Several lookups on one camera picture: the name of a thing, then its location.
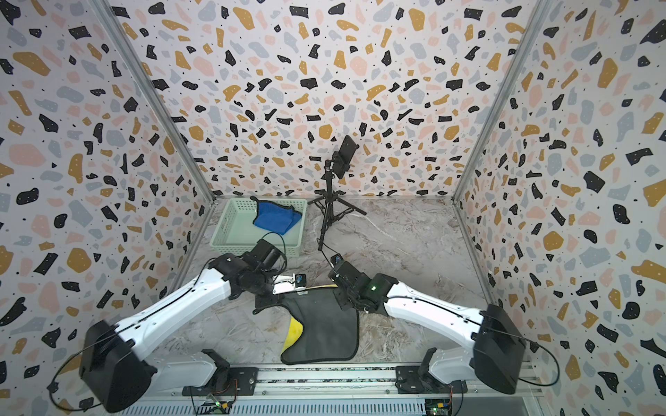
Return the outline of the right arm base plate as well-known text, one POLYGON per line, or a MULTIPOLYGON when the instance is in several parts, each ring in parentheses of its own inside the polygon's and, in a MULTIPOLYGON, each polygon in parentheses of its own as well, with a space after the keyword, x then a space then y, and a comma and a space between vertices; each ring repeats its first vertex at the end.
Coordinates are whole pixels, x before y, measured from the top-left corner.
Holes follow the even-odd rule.
POLYGON ((429 364, 436 352, 436 348, 430 348, 419 366, 397 366, 395 368, 395 387, 399 395, 448 395, 468 391, 466 381, 453 381, 451 384, 446 384, 430 374, 429 364))

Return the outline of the black tripod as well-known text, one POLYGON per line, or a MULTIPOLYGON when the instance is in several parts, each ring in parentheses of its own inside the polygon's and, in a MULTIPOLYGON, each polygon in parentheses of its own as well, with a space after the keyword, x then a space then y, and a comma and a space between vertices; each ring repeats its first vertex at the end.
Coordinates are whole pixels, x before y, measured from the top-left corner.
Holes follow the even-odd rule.
POLYGON ((322 215, 322 225, 320 227, 319 236, 317 238, 317 249, 322 251, 325 246, 325 235, 331 228, 334 223, 343 219, 346 215, 350 213, 359 213, 362 216, 366 216, 366 211, 361 208, 354 206, 353 204, 347 202, 340 194, 334 190, 333 180, 335 177, 334 172, 335 162, 333 159, 328 159, 324 162, 324 181, 326 184, 326 189, 320 192, 315 199, 312 199, 308 202, 309 206, 317 207, 322 215), (343 211, 340 213, 335 213, 335 204, 340 203, 345 206, 343 211))

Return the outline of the green circuit board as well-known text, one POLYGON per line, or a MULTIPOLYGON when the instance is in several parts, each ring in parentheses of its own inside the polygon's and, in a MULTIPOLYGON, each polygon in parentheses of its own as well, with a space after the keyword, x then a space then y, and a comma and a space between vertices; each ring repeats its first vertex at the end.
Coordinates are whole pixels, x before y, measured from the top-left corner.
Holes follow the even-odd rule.
POLYGON ((201 415, 230 415, 232 404, 227 401, 206 400, 198 406, 196 414, 201 415))
POLYGON ((451 416, 452 405, 450 400, 426 399, 424 403, 426 416, 451 416))

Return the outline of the right green circuit board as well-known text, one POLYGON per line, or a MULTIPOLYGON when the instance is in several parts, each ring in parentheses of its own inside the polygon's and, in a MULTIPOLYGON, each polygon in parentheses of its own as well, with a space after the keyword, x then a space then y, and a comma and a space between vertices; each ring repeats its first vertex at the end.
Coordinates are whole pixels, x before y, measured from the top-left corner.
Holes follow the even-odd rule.
POLYGON ((424 403, 426 416, 451 416, 452 405, 450 400, 426 399, 424 403))

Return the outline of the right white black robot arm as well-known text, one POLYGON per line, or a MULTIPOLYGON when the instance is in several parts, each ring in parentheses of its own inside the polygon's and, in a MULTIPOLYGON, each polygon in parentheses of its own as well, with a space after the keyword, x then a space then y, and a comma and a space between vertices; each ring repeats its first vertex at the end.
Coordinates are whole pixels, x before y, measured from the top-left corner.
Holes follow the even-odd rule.
POLYGON ((464 307, 382 273, 370 278, 339 255, 331 260, 329 278, 336 284, 336 299, 343 309, 411 322, 458 345, 428 350, 418 369, 427 390, 477 379, 496 392, 516 392, 527 341, 501 307, 464 307))

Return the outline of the black phone on tripod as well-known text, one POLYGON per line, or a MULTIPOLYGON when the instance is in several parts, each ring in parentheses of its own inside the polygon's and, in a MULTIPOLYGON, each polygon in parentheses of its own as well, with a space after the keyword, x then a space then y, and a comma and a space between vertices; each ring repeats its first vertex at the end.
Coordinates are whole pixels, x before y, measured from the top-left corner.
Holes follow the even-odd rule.
POLYGON ((341 180, 345 173, 350 170, 350 164, 359 149, 359 145, 354 142, 350 135, 343 139, 340 149, 333 154, 333 172, 341 180))

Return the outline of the mint green plastic basket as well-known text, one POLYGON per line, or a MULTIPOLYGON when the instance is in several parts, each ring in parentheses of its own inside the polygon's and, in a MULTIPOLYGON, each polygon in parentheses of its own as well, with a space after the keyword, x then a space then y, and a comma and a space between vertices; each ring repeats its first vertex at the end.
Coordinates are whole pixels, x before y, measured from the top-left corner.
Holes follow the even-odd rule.
POLYGON ((275 203, 293 206, 303 213, 301 221, 284 236, 267 232, 253 225, 256 216, 256 206, 251 198, 230 199, 225 204, 223 213, 218 221, 210 246, 221 254, 232 253, 241 255, 255 246, 261 239, 275 245, 289 258, 301 255, 304 238, 306 213, 308 202, 305 199, 267 199, 275 203))

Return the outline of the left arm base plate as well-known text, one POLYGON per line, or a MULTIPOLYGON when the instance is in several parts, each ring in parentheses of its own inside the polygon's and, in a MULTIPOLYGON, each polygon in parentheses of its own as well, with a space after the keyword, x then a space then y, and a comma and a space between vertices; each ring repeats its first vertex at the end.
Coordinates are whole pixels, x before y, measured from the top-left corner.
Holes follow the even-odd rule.
POLYGON ((189 383, 182 388, 183 396, 208 395, 252 396, 258 379, 257 367, 233 367, 228 360, 211 348, 201 350, 214 371, 205 381, 189 383))

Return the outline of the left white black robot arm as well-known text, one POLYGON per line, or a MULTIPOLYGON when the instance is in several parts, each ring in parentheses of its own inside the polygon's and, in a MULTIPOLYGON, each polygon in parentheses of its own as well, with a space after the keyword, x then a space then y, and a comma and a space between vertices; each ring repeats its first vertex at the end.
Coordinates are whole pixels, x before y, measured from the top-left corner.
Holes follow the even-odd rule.
POLYGON ((200 313, 244 293, 268 299, 302 289, 303 274, 287 275, 275 264, 286 256, 261 239, 241 256, 210 259, 197 277, 158 303, 116 324, 100 321, 85 336, 79 376, 102 407, 119 413, 149 390, 185 388, 196 395, 223 393, 234 385, 231 365, 212 349, 202 358, 159 364, 149 356, 200 313))

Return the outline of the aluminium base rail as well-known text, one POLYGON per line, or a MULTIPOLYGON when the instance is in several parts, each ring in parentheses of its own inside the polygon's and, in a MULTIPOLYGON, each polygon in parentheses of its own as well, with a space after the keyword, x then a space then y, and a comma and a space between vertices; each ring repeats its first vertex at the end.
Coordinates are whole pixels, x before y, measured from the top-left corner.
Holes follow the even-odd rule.
POLYGON ((338 363, 257 367, 254 395, 183 396, 182 388, 147 393, 125 415, 197 415, 206 400, 232 404, 230 415, 426 415, 426 399, 450 400, 452 415, 548 415, 541 388, 520 384, 514 395, 467 380, 466 393, 399 395, 397 366, 415 363, 338 363))

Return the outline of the blue grey dishcloth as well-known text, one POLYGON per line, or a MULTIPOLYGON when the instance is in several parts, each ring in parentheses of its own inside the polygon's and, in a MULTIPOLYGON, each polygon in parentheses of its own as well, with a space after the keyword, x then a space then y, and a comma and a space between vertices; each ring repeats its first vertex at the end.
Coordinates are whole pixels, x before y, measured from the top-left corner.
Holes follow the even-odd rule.
POLYGON ((303 213, 293 206, 285 206, 267 199, 251 197, 256 206, 256 216, 253 225, 256 227, 284 236, 303 218, 303 213))

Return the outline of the yellow grey dishcloth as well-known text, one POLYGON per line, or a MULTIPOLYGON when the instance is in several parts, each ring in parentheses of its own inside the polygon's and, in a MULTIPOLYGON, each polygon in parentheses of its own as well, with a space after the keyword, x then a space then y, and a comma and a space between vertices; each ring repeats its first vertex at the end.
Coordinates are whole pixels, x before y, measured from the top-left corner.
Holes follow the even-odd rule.
POLYGON ((334 286, 255 298, 254 314, 273 307, 291 316, 280 360, 284 365, 346 362, 359 347, 360 320, 338 304, 334 286))

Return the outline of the left green circuit board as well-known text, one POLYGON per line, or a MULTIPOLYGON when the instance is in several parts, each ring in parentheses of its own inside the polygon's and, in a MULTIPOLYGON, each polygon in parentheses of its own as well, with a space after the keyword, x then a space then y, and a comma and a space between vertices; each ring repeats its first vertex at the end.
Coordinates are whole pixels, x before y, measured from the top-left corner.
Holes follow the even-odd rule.
POLYGON ((198 406, 196 414, 201 415, 230 415, 232 404, 227 401, 206 400, 198 406))

